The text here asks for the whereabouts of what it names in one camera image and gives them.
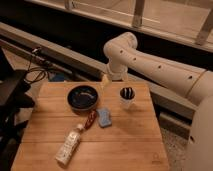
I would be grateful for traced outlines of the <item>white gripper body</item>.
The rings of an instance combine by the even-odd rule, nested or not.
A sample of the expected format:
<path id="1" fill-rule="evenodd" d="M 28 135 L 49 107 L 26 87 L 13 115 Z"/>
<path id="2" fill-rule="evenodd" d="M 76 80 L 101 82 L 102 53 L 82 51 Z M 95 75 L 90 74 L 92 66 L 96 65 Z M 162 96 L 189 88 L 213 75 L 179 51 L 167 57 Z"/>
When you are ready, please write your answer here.
<path id="1" fill-rule="evenodd" d="M 108 63 L 107 73 L 113 81 L 119 81 L 127 74 L 128 68 L 120 63 Z"/>

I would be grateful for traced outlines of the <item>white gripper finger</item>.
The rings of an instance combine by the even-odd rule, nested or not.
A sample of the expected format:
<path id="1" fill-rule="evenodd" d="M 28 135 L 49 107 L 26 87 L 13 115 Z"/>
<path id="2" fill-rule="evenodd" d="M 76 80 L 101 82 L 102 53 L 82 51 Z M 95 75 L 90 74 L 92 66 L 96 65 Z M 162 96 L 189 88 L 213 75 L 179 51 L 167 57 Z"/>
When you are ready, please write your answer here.
<path id="1" fill-rule="evenodd" d="M 122 76 L 122 81 L 124 81 L 124 82 L 129 82 L 128 74 L 124 74 L 124 75 Z"/>

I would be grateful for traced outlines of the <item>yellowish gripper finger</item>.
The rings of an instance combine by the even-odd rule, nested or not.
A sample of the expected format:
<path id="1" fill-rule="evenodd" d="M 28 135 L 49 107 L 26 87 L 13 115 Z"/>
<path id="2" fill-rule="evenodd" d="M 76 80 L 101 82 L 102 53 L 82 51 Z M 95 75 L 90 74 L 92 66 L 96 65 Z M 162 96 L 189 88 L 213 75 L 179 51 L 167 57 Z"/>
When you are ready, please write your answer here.
<path id="1" fill-rule="evenodd" d="M 102 80 L 101 80 L 101 83 L 100 83 L 101 88 L 105 89 L 110 83 L 111 83 L 110 78 L 108 77 L 107 74 L 104 74 L 102 76 Z"/>

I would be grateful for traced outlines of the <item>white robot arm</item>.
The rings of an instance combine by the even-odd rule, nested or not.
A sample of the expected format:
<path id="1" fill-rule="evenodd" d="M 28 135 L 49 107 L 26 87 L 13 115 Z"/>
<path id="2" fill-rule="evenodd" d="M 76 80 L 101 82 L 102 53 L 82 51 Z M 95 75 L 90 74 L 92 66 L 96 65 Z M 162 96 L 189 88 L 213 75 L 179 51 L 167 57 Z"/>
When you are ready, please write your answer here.
<path id="1" fill-rule="evenodd" d="M 108 75 L 120 80 L 131 68 L 195 104 L 183 171 L 213 171 L 213 71 L 143 53 L 137 46 L 131 32 L 108 40 L 103 46 Z"/>

